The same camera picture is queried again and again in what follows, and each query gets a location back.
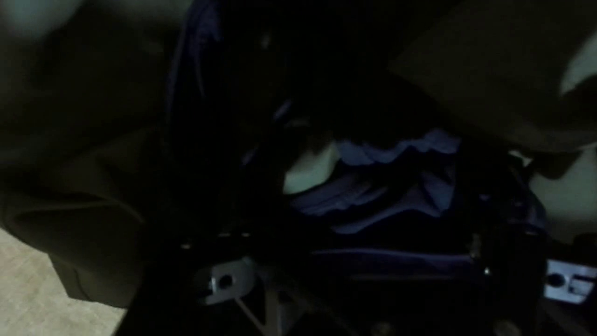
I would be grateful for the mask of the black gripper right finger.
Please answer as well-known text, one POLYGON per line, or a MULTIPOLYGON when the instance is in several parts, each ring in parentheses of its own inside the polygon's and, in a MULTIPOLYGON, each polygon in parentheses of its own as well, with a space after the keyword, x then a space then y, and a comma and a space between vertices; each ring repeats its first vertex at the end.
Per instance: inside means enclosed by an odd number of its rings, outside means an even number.
POLYGON ((493 286, 487 333, 478 336, 597 336, 597 230, 552 238, 526 171, 515 173, 522 197, 481 244, 493 286))

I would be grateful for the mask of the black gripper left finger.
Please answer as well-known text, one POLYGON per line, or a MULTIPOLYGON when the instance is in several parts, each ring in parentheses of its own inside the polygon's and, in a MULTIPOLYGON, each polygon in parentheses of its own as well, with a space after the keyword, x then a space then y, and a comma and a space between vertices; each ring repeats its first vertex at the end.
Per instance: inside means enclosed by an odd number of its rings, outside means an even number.
POLYGON ((185 238, 144 272, 114 336, 280 336, 280 298, 263 234, 185 238))

